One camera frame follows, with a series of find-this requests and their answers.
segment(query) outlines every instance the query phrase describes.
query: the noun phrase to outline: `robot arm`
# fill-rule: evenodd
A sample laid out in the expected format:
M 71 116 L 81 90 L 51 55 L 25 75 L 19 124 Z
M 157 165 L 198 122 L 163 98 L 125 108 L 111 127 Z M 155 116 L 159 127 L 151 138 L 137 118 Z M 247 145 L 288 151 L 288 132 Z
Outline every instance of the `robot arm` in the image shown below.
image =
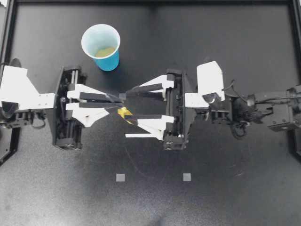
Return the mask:
M 196 116 L 212 123 L 227 124 L 237 139 L 246 135 L 251 123 L 265 124 L 273 131 L 301 128 L 301 86 L 283 92 L 265 92 L 244 98 L 225 93 L 222 70 L 213 61 L 197 67 L 195 93 L 186 74 L 168 69 L 155 79 L 134 87 L 119 97 L 85 85 L 81 67 L 63 68 L 54 93 L 39 93 L 27 78 L 27 70 L 5 66 L 0 86 L 0 125 L 18 128 L 47 115 L 53 145 L 61 149 L 81 149 L 81 131 L 111 111 L 147 133 L 126 137 L 155 137 L 166 150 L 183 150 Z M 134 97 L 165 101 L 165 113 L 132 115 L 123 100 Z
M 253 94 L 244 98 L 238 94 L 225 93 L 222 70 L 215 61 L 199 65 L 197 72 L 197 93 L 192 91 L 186 75 L 181 72 L 174 74 L 173 87 L 160 90 L 163 92 L 161 96 L 167 101 L 166 115 L 174 118 L 173 123 L 170 121 L 168 126 L 161 128 L 159 138 L 153 136 L 164 141 L 164 149 L 183 150 L 186 147 L 189 129 L 197 115 L 201 115 L 204 120 L 210 119 L 212 123 L 229 125 L 237 139 L 245 137 L 246 128 L 251 122 L 265 124 L 273 131 L 301 128 L 301 86 L 282 92 Z M 149 94 L 143 91 L 151 90 L 139 91 L 140 97 L 149 97 Z M 147 130 L 142 123 L 136 125 Z M 152 136 L 138 134 L 126 137 Z
M 28 79 L 27 69 L 5 66 L 0 86 L 0 125 L 19 128 L 47 116 L 54 146 L 81 149 L 82 128 L 123 106 L 121 99 L 85 86 L 86 78 L 79 66 L 63 68 L 55 93 L 40 94 Z

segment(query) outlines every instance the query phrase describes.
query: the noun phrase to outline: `black cable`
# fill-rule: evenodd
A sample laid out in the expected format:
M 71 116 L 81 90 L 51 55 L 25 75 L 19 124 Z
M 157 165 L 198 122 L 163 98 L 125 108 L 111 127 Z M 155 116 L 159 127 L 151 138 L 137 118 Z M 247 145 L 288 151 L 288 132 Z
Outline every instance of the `black cable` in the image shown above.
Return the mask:
M 229 97 L 236 97 L 236 98 L 239 98 L 239 96 L 236 96 L 236 95 L 232 95 L 230 93 L 225 93 L 226 96 L 229 96 Z
M 233 135 L 233 137 L 237 140 L 242 140 L 245 136 L 246 136 L 246 125 L 245 124 L 242 124 L 240 129 L 243 130 L 243 134 L 238 134 L 237 133 L 237 129 L 236 129 L 236 124 L 235 123 L 231 123 L 230 124 L 230 130 L 231 130 L 231 133 Z
M 33 127 L 34 129 L 42 129 L 42 128 L 44 128 L 44 127 L 46 126 L 45 119 L 43 119 L 42 117 L 38 116 L 38 114 L 35 113 L 35 112 L 34 112 L 34 116 L 37 117 L 39 120 L 43 121 L 43 124 L 40 125 L 40 126 L 34 126 L 34 125 L 32 124 L 32 127 Z
M 235 91 L 235 89 L 234 89 L 234 82 L 235 82 L 235 80 L 233 79 L 233 80 L 231 81 L 231 84 L 230 84 L 229 86 L 227 86 L 226 88 L 223 88 L 222 91 L 226 91 L 226 90 L 228 90 L 228 89 L 231 88 L 232 91 L 236 94 L 236 96 L 235 96 L 235 95 L 228 94 L 228 93 L 225 93 L 225 95 L 227 95 L 227 96 L 229 96 L 229 97 L 240 98 L 240 99 L 242 99 L 244 102 L 247 103 L 247 100 L 246 100 L 243 96 L 241 96 L 238 92 Z
M 272 97 L 272 98 L 267 98 L 261 101 L 255 101 L 256 104 L 263 104 L 265 102 L 271 101 L 271 100 L 287 100 L 287 99 L 298 99 L 301 98 L 301 95 L 297 96 L 287 96 L 287 97 Z
M 222 91 L 226 91 L 226 90 L 232 88 L 232 87 L 234 86 L 234 82 L 235 82 L 235 80 L 233 79 L 233 80 L 231 81 L 231 84 L 230 84 L 228 87 L 223 88 Z

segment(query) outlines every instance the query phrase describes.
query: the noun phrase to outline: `blue plastic cup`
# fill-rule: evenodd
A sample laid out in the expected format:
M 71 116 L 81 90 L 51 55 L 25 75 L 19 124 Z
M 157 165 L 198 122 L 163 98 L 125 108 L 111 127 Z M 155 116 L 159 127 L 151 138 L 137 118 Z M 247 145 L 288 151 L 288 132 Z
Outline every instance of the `blue plastic cup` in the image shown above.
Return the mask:
M 119 64 L 120 36 L 118 31 L 107 24 L 96 24 L 88 28 L 81 38 L 83 51 L 104 71 L 112 71 Z M 101 49 L 113 47 L 115 51 L 104 57 L 95 57 Z

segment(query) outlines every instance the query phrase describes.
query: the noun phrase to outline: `black table surface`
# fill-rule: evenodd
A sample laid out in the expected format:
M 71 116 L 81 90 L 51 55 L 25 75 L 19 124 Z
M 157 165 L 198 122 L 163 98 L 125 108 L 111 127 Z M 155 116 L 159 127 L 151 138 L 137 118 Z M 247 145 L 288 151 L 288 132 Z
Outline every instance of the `black table surface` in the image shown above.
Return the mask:
M 4 8 L 0 8 L 1 18 Z M 111 24 L 120 64 L 97 69 L 81 49 L 83 32 Z M 39 92 L 51 92 L 61 66 L 81 65 L 87 85 L 112 94 L 215 59 L 224 82 L 242 94 L 299 83 L 287 6 L 20 5 L 12 57 Z M 128 100 L 134 113 L 163 113 L 164 103 Z M 226 126 L 196 121 L 187 150 L 166 152 L 116 114 L 84 129 L 82 151 L 51 145 L 49 127 L 22 129 L 18 152 L 0 167 L 1 226 L 300 225 L 301 165 L 288 134 L 253 125 L 242 141 Z M 126 175 L 116 182 L 116 174 Z M 191 173 L 191 182 L 182 174 Z

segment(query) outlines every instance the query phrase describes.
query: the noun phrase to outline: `gray square marker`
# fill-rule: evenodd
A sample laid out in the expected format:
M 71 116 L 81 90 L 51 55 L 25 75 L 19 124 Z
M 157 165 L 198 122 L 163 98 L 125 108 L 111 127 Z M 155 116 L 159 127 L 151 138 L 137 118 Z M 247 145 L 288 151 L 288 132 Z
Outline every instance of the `gray square marker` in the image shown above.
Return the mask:
M 116 173 L 116 182 L 125 182 L 126 175 L 124 173 Z
M 183 173 L 183 181 L 191 181 L 191 174 Z

